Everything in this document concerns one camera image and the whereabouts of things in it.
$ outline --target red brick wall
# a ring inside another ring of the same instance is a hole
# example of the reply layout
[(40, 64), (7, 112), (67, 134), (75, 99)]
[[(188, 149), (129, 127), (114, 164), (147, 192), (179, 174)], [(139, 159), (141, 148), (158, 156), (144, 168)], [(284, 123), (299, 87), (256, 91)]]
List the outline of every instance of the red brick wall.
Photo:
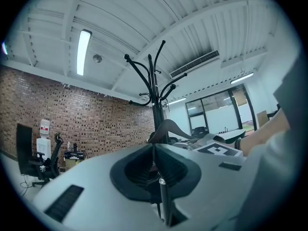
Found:
[(16, 124), (32, 127), (33, 150), (39, 138), (41, 119), (50, 120), (51, 151), (54, 134), (61, 133), (64, 144), (77, 143), (88, 157), (145, 143), (154, 131), (152, 109), (127, 101), (104, 97), (77, 87), (8, 67), (0, 66), (0, 142), (2, 150), (16, 156)]

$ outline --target air conditioning vent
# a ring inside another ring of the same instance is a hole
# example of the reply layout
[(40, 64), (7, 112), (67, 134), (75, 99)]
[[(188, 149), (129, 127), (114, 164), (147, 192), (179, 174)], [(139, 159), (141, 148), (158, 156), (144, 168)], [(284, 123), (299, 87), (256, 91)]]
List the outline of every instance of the air conditioning vent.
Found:
[(173, 71), (170, 73), (171, 78), (174, 78), (182, 73), (190, 72), (198, 67), (201, 67), (201, 64), (204, 65), (205, 62), (212, 61), (213, 58), (218, 58), (219, 52), (218, 51), (212, 51), (204, 56), (201, 56), (197, 58), (196, 60), (191, 61), (190, 63), (184, 65), (183, 67), (180, 67), (179, 69)]

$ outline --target window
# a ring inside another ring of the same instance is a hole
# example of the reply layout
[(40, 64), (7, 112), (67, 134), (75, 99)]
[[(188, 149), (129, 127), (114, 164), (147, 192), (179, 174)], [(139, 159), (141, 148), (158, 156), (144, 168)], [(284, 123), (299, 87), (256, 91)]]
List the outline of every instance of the window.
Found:
[(256, 129), (254, 112), (245, 87), (222, 91), (186, 103), (191, 131), (207, 127), (210, 133), (245, 129), (247, 135)]
[(232, 105), (231, 98), (227, 91), (203, 98), (202, 103), (205, 112)]
[(186, 104), (188, 115), (203, 112), (201, 100), (193, 101)]

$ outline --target ceiling light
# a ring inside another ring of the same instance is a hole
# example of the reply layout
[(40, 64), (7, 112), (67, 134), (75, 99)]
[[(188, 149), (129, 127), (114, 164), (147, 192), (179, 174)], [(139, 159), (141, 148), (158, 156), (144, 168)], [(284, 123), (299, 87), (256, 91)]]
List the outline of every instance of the ceiling light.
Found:
[(79, 35), (78, 49), (77, 49), (77, 74), (79, 75), (83, 75), (87, 49), (91, 36), (92, 32), (85, 29), (83, 29)]
[[(233, 97), (234, 97), (234, 96), (233, 96)], [(230, 98), (230, 97), (228, 97), (228, 98), (225, 98), (225, 99), (224, 99), (224, 101), (225, 101), (225, 100), (227, 100), (227, 99), (229, 99), (229, 98)]]
[(176, 100), (176, 101), (173, 101), (173, 102), (170, 102), (169, 105), (173, 104), (173, 103), (177, 103), (177, 102), (181, 102), (183, 100), (185, 100), (186, 98), (182, 98), (182, 99), (179, 99), (179, 100)]
[(246, 79), (246, 78), (248, 78), (248, 77), (251, 77), (253, 74), (254, 74), (254, 73), (251, 73), (251, 74), (249, 74), (249, 75), (245, 75), (245, 76), (240, 77), (240, 78), (238, 78), (238, 79), (236, 79), (236, 80), (233, 80), (233, 81), (231, 81), (231, 85), (234, 84), (234, 83), (236, 83), (236, 82), (239, 82), (239, 81), (241, 81), (241, 80), (243, 80), (243, 79)]
[(8, 54), (8, 51), (6, 50), (6, 46), (5, 46), (5, 43), (4, 42), (2, 42), (2, 50), (3, 50), (3, 53), (4, 54)]

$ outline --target table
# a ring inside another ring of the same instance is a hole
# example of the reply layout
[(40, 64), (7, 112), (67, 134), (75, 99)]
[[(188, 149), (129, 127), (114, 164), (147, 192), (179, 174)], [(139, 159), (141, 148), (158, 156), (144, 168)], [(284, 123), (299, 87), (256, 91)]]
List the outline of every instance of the table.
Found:
[(220, 133), (217, 135), (222, 137), (226, 141), (227, 144), (231, 144), (234, 141), (236, 141), (239, 137), (244, 138), (245, 132), (246, 132), (246, 129), (237, 129), (234, 131)]

